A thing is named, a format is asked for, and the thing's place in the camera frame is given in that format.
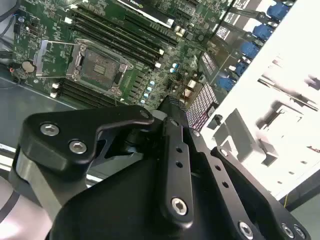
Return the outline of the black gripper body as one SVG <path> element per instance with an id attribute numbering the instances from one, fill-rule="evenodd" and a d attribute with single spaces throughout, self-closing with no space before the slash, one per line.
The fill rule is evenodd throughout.
<path id="1" fill-rule="evenodd" d="M 73 197 L 52 240 L 231 240 L 233 184 L 200 137 L 167 123 L 146 159 Z"/>

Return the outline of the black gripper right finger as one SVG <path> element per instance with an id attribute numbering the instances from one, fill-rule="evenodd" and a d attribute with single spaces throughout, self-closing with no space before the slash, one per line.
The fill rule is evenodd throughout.
<path id="1" fill-rule="evenodd" d="M 186 107 L 177 101 L 176 114 L 184 126 L 191 169 L 200 175 L 207 195 L 201 207 L 215 210 L 214 230 L 221 240 L 309 240 L 308 231 L 266 190 L 230 152 L 210 150 L 203 137 L 189 127 Z"/>

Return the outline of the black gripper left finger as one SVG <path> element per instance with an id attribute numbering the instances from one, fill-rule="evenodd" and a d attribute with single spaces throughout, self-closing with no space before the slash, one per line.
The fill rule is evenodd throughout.
<path id="1" fill-rule="evenodd" d="M 178 101 L 168 96 L 153 111 L 122 105 L 30 115 L 22 124 L 13 171 L 54 223 L 72 198 L 146 159 L 165 124 L 184 129 Z"/>

